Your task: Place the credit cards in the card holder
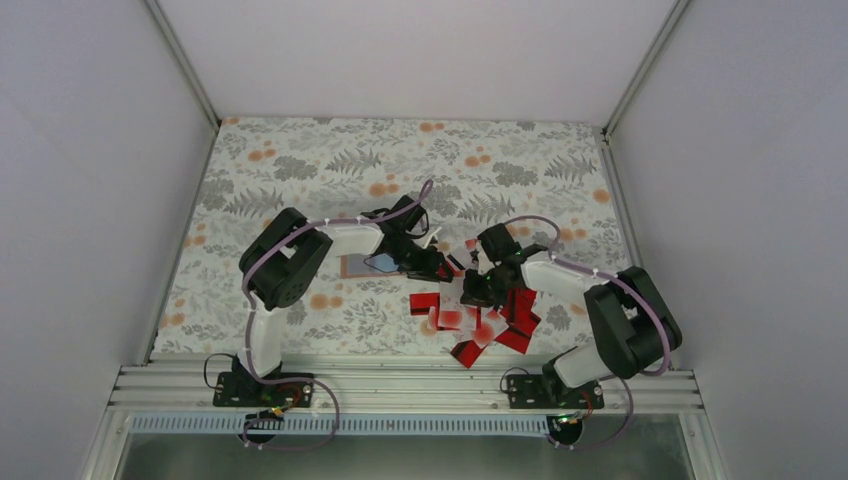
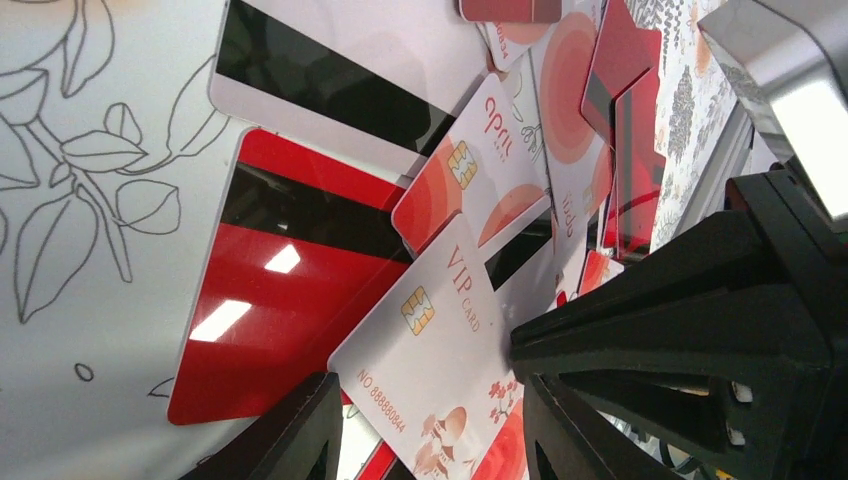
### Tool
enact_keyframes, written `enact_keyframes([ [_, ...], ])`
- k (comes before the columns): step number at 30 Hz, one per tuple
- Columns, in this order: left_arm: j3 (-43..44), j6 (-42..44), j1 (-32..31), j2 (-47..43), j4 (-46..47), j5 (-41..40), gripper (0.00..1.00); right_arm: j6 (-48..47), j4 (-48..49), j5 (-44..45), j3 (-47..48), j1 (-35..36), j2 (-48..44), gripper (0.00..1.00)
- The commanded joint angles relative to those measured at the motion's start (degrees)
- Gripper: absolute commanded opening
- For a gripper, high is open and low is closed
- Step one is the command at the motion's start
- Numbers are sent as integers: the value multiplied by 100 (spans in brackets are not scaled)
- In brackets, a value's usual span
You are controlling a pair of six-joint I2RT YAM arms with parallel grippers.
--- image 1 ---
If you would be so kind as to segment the tan leather card holder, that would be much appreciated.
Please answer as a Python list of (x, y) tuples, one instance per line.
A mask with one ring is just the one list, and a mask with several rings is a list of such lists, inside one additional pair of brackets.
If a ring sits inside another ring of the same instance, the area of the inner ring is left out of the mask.
[(340, 277), (343, 279), (387, 277), (399, 274), (398, 266), (385, 253), (346, 255), (340, 260)]

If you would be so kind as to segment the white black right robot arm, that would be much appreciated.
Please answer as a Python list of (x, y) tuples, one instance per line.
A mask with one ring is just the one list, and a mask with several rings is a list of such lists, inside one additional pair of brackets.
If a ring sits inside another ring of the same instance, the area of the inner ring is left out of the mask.
[(541, 391), (555, 407), (596, 380), (659, 376), (669, 368), (683, 336), (651, 277), (636, 266), (610, 274), (542, 251), (516, 254), (484, 274), (470, 270), (463, 280), (462, 302), (481, 307), (506, 307), (520, 288), (572, 300), (579, 286), (593, 341), (542, 366)]

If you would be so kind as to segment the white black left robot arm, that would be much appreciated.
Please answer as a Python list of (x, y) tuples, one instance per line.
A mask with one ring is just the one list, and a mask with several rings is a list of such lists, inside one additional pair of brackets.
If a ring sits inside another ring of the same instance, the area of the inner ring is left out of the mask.
[(274, 373), (282, 365), (281, 325), (267, 316), (299, 301), (325, 260), (350, 255), (371, 260), (386, 257), (396, 272), (409, 279), (451, 282), (454, 273), (445, 255), (429, 244), (429, 235), (414, 231), (419, 223), (428, 226), (429, 219), (416, 203), (314, 222), (293, 207), (283, 209), (239, 261), (249, 304), (245, 346), (238, 354), (245, 371), (239, 392), (255, 405), (276, 396), (279, 380)]

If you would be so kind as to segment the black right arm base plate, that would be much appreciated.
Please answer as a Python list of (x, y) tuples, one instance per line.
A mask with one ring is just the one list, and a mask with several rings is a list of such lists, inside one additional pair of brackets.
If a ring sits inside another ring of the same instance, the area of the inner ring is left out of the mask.
[(505, 377), (503, 390), (511, 409), (587, 410), (605, 406), (597, 381), (570, 388), (541, 374), (511, 373)]

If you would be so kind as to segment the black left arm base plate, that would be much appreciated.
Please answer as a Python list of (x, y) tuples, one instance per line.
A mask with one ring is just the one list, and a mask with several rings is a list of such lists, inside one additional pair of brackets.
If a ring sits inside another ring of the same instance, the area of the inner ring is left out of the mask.
[(256, 381), (249, 373), (222, 372), (218, 375), (212, 404), (219, 408), (308, 408), (314, 393), (310, 373), (272, 372), (268, 380), (284, 380), (273, 385)]

